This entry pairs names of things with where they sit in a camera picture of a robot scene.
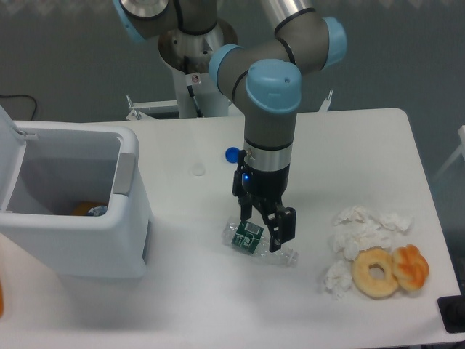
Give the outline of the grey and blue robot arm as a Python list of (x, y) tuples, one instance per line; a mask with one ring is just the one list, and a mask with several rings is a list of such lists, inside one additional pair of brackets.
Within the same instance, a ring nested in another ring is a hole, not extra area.
[(270, 251), (295, 236), (296, 210), (283, 205), (294, 141), (302, 76), (340, 62), (347, 52), (343, 25), (320, 16), (311, 1), (263, 1), (274, 37), (252, 49), (238, 45), (215, 1), (115, 1), (135, 40), (158, 39), (165, 63), (186, 78), (197, 117), (205, 114), (194, 89), (206, 73), (217, 91), (245, 117), (232, 194), (240, 218), (258, 211), (270, 232)]

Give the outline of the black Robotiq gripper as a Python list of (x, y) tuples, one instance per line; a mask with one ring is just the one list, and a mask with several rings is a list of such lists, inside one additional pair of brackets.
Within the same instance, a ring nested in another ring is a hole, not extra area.
[(256, 197), (254, 207), (270, 233), (270, 252), (278, 251), (284, 243), (295, 238), (296, 210), (282, 204), (289, 169), (288, 165), (278, 171), (266, 172), (245, 164), (238, 166), (233, 175), (232, 194), (239, 197), (240, 220), (247, 221), (251, 218), (251, 196)]

